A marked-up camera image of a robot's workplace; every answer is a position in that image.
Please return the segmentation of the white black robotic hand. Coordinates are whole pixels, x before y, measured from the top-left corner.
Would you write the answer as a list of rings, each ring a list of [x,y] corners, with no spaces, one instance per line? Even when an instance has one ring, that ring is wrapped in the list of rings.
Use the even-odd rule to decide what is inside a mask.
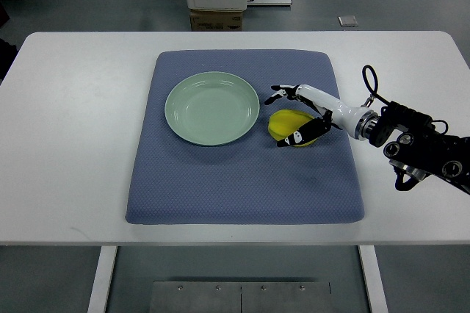
[[[377,113],[368,107],[349,107],[338,98],[307,84],[273,85],[273,94],[264,102],[273,104],[281,98],[299,101],[315,111],[313,119],[305,122],[277,142],[278,147],[306,145],[327,134],[332,128],[345,131],[356,140],[366,140],[366,130]]]

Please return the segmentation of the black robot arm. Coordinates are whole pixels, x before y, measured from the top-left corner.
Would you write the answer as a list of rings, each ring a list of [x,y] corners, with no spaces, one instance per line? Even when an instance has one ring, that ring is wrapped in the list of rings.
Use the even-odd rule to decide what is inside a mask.
[[[395,188],[409,191],[428,176],[469,193],[469,138],[438,132],[438,121],[414,109],[389,102],[358,124],[358,136],[383,148],[397,175]]]

